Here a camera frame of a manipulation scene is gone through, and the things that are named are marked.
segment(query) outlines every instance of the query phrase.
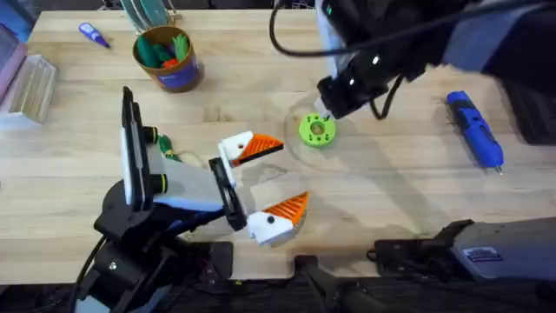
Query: green 3d-printed part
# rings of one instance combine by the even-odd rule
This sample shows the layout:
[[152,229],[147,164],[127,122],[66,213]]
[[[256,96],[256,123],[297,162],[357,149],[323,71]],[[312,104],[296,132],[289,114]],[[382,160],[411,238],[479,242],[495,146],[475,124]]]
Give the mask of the green 3d-printed part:
[[143,65],[150,67],[150,68],[159,68],[160,63],[156,58],[155,52],[153,51],[150,44],[147,42],[147,39],[143,36],[139,36],[137,38],[137,54],[139,58],[141,58],[141,62]]
[[299,124],[299,136],[306,145],[320,148],[334,140],[336,124],[331,118],[323,119],[318,114],[309,114]]
[[164,48],[161,44],[153,44],[152,49],[160,63],[164,63],[172,58],[172,56],[166,51],[166,48]]

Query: wooden table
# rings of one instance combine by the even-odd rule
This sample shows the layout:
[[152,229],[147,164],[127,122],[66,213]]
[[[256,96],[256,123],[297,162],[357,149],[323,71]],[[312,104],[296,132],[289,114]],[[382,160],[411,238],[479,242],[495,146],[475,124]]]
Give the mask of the wooden table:
[[[297,138],[300,118],[318,97],[322,59],[279,55],[268,40],[265,10],[184,11],[206,76],[194,90],[160,90],[131,57],[135,33],[122,11],[44,12],[30,39],[59,77],[40,130],[0,133],[0,284],[75,280],[100,236],[92,223],[108,188],[120,179],[118,130],[123,85],[186,162],[207,164],[216,144],[244,130],[285,142],[285,150],[235,172],[256,203],[310,191],[308,215],[293,240],[258,247],[245,230],[221,219],[194,240],[235,243],[234,277],[291,275],[291,259],[321,256],[339,275],[375,275],[365,251],[381,238],[434,235],[453,220],[502,222],[556,214],[556,150],[525,145],[506,99],[490,78],[430,70],[403,84],[390,117],[363,109],[337,123],[324,150]],[[89,21],[112,50],[89,42],[77,25]],[[281,12],[287,46],[319,47],[312,11]],[[505,151],[504,176],[473,165],[441,98],[466,90]]]

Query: cable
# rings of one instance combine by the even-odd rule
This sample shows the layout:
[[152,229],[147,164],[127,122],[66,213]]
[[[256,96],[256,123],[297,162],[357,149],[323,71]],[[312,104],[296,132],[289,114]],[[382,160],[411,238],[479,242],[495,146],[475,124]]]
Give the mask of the cable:
[[93,258],[95,258],[96,253],[99,251],[99,249],[101,249],[104,242],[106,242],[106,236],[103,235],[98,240],[98,243],[96,243],[95,248],[93,248],[89,256],[87,256],[87,260],[85,260],[85,263],[83,264],[83,267],[81,268],[81,271],[77,276],[76,284],[71,289],[71,294],[69,295],[69,299],[68,299],[68,313],[75,313],[76,302],[77,302],[77,291],[79,290],[79,285],[81,284],[81,281],[85,277],[85,273],[89,269],[90,264],[93,262]]
[[392,104],[392,100],[394,100],[394,95],[396,94],[398,88],[400,88],[402,81],[403,81],[403,76],[399,75],[394,82],[394,86],[392,86],[392,89],[390,90],[390,92],[388,92],[388,96],[386,97],[386,101],[384,101],[384,106],[382,107],[381,113],[379,113],[378,109],[376,109],[376,104],[374,103],[374,99],[371,99],[371,101],[369,101],[368,104],[371,106],[371,110],[373,111],[374,117],[377,120],[385,119],[388,116],[388,112],[390,111],[390,105]]
[[505,2],[499,1],[492,4],[486,4],[484,6],[481,6],[480,8],[464,10],[462,12],[448,15],[445,17],[439,17],[432,21],[422,23],[417,26],[409,27],[404,30],[397,31],[393,34],[388,34],[382,37],[371,39],[363,43],[357,43],[348,47],[331,49],[331,50],[290,50],[280,45],[276,40],[275,20],[276,20],[276,14],[278,13],[278,10],[282,6],[282,3],[283,0],[280,0],[280,2],[272,9],[272,13],[270,15],[270,23],[268,26],[268,31],[269,31],[270,41],[272,42],[272,45],[279,52],[289,57],[330,57],[330,56],[351,54],[361,50],[372,49],[377,45],[388,43],[393,40],[398,40],[404,37],[415,36],[420,33],[433,30],[444,24],[458,22],[459,20],[465,20],[465,19],[478,17],[485,14],[494,13],[503,10],[516,9],[522,6],[527,6],[536,3],[553,3],[553,1],[552,2],[549,0],[508,0]]

